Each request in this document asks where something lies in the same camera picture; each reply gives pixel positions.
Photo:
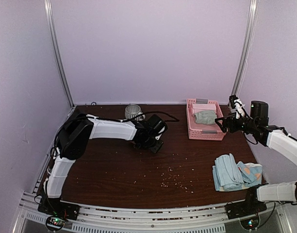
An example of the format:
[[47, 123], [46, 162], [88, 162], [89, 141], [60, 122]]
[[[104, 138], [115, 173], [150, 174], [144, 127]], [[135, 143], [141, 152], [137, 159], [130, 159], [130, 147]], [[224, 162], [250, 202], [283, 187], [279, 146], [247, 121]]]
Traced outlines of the pink plastic basket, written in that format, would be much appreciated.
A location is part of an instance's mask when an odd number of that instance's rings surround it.
[[223, 117], [223, 113], [217, 101], [208, 99], [187, 99], [186, 118], [189, 139], [221, 141], [226, 134], [222, 132], [216, 123], [214, 125], [195, 123], [195, 118], [192, 116], [191, 112], [193, 104], [214, 104], [216, 106], [217, 117]]

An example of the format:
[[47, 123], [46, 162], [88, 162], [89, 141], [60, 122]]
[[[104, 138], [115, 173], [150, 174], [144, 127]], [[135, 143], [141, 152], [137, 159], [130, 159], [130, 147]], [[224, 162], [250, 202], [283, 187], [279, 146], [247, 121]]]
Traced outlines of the light blue towel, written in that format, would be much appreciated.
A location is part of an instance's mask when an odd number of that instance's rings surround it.
[[216, 191], [230, 192], [243, 189], [243, 177], [231, 153], [216, 158], [212, 168]]

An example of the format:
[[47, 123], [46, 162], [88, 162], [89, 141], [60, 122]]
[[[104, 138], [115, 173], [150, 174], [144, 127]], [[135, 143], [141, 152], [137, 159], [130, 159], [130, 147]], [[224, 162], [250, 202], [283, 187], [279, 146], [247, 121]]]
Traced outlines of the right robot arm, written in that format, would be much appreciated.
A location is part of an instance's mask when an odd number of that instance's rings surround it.
[[[269, 106], [266, 102], [253, 100], [248, 114], [238, 97], [232, 95], [229, 101], [235, 112], [215, 120], [222, 132], [242, 131], [251, 134], [256, 143], [279, 152], [297, 166], [297, 139], [292, 137], [284, 127], [268, 124]], [[286, 201], [296, 205], [297, 181], [249, 188], [239, 210], [250, 215], [266, 201]]]

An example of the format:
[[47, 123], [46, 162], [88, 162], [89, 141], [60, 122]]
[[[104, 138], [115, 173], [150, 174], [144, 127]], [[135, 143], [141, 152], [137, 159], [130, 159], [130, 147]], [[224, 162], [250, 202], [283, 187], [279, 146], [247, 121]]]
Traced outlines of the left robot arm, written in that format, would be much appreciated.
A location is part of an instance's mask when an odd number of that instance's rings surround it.
[[163, 145], [160, 138], [167, 129], [166, 122], [156, 114], [142, 121], [85, 114], [70, 117], [55, 137], [53, 166], [44, 181], [40, 205], [53, 216], [64, 210], [60, 201], [63, 185], [73, 164], [85, 153], [89, 140], [122, 139], [133, 142], [137, 148], [157, 153]]

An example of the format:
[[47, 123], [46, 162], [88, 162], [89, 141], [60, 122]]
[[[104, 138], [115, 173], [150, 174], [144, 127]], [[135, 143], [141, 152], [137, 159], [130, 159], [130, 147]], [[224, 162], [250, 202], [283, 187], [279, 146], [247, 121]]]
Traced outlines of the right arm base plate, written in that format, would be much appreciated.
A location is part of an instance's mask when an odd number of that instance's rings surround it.
[[264, 202], [260, 201], [239, 201], [235, 203], [228, 203], [225, 206], [228, 219], [242, 218], [249, 215], [254, 215], [259, 212], [267, 210]]

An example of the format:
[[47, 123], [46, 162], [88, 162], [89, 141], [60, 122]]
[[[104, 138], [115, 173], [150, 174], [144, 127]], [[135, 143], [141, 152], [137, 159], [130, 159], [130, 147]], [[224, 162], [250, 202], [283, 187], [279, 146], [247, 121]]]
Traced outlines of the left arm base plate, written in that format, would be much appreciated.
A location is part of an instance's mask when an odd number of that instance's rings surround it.
[[77, 220], [80, 206], [76, 204], [61, 202], [59, 198], [51, 199], [42, 197], [37, 210], [39, 212], [57, 216], [67, 220]]

